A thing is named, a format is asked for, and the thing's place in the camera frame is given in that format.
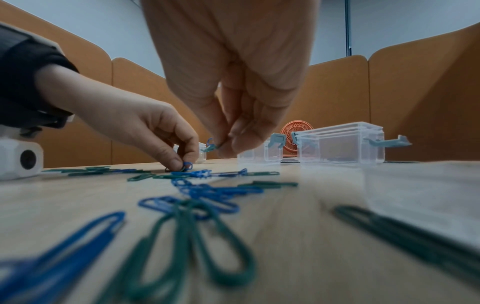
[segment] orange desk fan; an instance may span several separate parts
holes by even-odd
[[[283,147],[283,157],[296,157],[297,145],[292,140],[292,132],[312,130],[313,127],[306,121],[294,120],[287,123],[280,131],[286,135],[286,143]]]

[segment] black sleeve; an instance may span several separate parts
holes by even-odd
[[[56,48],[0,25],[0,125],[15,128],[65,125],[72,113],[50,105],[35,87],[35,73],[49,64],[78,72]]]

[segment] fan grille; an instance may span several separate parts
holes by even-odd
[[[286,144],[283,147],[289,153],[297,153],[297,145],[294,144],[292,139],[292,132],[312,130],[313,127],[306,121],[303,120],[294,120],[287,123],[280,131],[280,133],[286,135]]]

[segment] fingernail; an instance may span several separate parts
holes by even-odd
[[[180,171],[183,167],[184,167],[184,163],[182,163],[181,160],[176,158],[171,160],[170,163],[168,164],[168,168],[171,171]]]

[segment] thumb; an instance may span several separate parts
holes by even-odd
[[[184,167],[182,159],[172,147],[158,138],[147,127],[142,128],[142,130],[137,133],[134,145],[170,171],[180,171]]]

